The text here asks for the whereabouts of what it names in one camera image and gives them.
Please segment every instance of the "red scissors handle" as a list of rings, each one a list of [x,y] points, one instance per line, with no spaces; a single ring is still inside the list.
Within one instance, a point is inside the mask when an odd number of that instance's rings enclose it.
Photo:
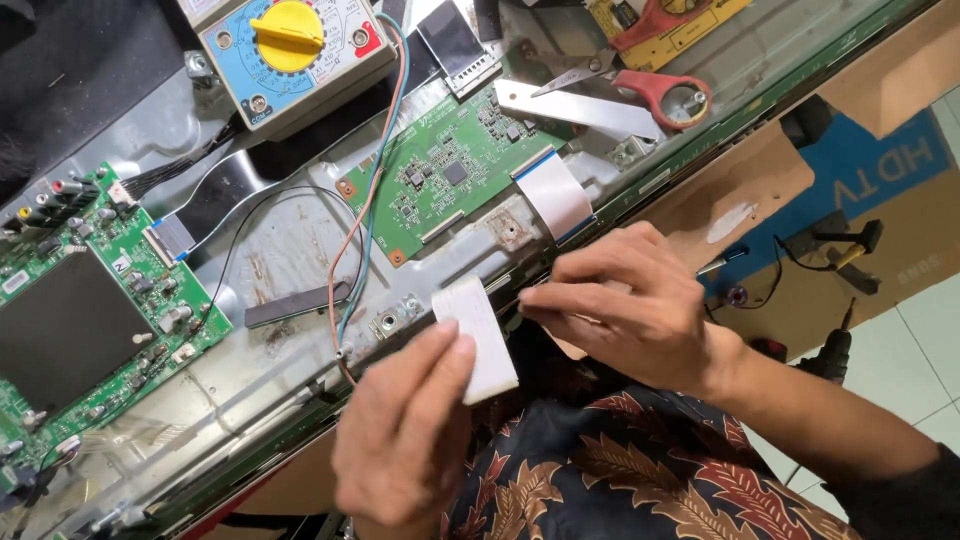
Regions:
[[[694,1],[696,5],[693,8],[683,13],[672,13],[663,8],[660,0],[647,0],[636,24],[611,37],[610,45],[622,53],[651,37],[690,22],[700,16],[700,13],[705,12],[710,5],[709,0]]]
[[[657,1],[658,0],[649,0],[648,4]],[[709,113],[710,105],[713,104],[713,93],[710,91],[709,86],[704,84],[703,81],[694,79],[693,77],[674,77],[672,75],[661,75],[659,73],[624,70],[613,78],[611,85],[627,88],[639,94],[640,97],[647,102],[647,106],[650,108],[650,112],[654,115],[657,123],[664,128],[673,130],[685,130],[703,122]],[[694,107],[686,108],[689,115],[689,119],[686,120],[670,118],[663,112],[664,98],[667,97],[667,94],[670,93],[671,90],[681,87],[693,90],[692,95],[696,95],[698,92],[705,94],[701,96],[704,98],[702,103],[696,102]],[[676,100],[678,106],[684,102],[684,99],[688,99],[679,93],[674,92],[674,94],[675,96],[671,96],[671,98]]]

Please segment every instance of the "yellow selector knob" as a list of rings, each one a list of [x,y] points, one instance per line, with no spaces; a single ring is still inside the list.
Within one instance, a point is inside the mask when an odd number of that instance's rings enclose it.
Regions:
[[[250,25],[263,61],[279,71],[305,69],[324,46],[324,24],[300,0],[277,2]]]

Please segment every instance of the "green circuit board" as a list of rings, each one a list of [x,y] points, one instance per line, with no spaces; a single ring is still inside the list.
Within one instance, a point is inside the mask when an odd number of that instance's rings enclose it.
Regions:
[[[63,225],[47,237],[59,243],[48,255],[38,254],[37,244],[24,242],[0,256],[0,267],[6,267],[8,275],[0,282],[0,310],[12,306],[16,297],[28,291],[33,284],[41,283],[44,276],[57,268],[65,258],[82,251],[84,255],[95,254],[109,268],[116,284],[130,296],[136,309],[153,326],[154,333],[145,336],[150,341],[147,349],[113,371],[72,405],[61,408],[32,430],[27,430],[22,421],[24,414],[31,409],[30,405],[12,383],[0,379],[0,446],[12,441],[23,443],[22,448],[7,457],[0,468],[0,489],[4,491],[16,487],[18,476],[15,469],[29,467],[39,471],[49,466],[57,458],[51,450],[61,441],[74,434],[82,434],[84,430],[107,424],[232,331],[230,321],[212,304],[209,294],[186,263],[181,261],[167,268],[156,255],[142,233],[154,222],[146,210],[135,207],[109,222],[98,219],[98,209],[113,208],[106,189],[119,180],[107,163],[103,164],[101,174],[100,178],[94,174],[87,176],[101,192],[77,214],[85,223],[91,224],[92,232],[88,231],[88,235],[81,237],[75,230]],[[172,290],[160,290],[157,287],[135,294],[132,290],[132,278],[135,276],[142,276],[153,283],[172,278],[177,285]],[[183,306],[193,309],[190,322],[196,325],[200,325],[207,309],[210,312],[203,324],[196,328],[188,328],[184,324],[174,331],[162,331],[158,321],[163,314],[170,308]],[[90,316],[97,316],[95,309],[90,311]],[[137,361],[147,355],[156,357],[151,360],[150,366],[138,367]],[[133,382],[137,377],[145,380]],[[103,411],[96,418],[91,418],[89,411],[98,406],[102,406]]]
[[[501,62],[502,77],[532,85],[551,79],[549,68],[526,60],[522,47]],[[400,266],[510,185],[510,173],[525,161],[571,138],[569,124],[503,114],[492,81],[464,103],[447,96],[387,146],[372,206],[373,237]],[[367,201],[371,165],[372,158],[337,182],[354,212]]]

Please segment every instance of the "tiled floor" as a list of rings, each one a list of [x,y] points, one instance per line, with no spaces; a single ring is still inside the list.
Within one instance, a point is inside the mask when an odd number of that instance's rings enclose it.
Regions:
[[[933,110],[960,162],[960,88],[934,104]],[[960,275],[852,329],[853,346],[844,387],[960,454],[958,330]],[[748,436],[774,473],[786,479],[796,462],[749,428]],[[801,469],[789,487],[846,520],[846,513],[820,483],[813,473]]]

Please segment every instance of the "electric drill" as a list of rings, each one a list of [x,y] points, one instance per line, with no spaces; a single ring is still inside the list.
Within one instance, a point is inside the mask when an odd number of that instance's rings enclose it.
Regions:
[[[843,317],[843,323],[840,328],[832,331],[827,336],[827,342],[820,348],[813,358],[803,358],[797,365],[798,369],[806,371],[810,375],[815,375],[829,380],[834,384],[843,384],[847,376],[847,362],[850,360],[850,346],[852,336],[847,330],[850,327],[850,320],[853,317],[853,304],[856,299],[850,301],[850,307],[847,314]]]

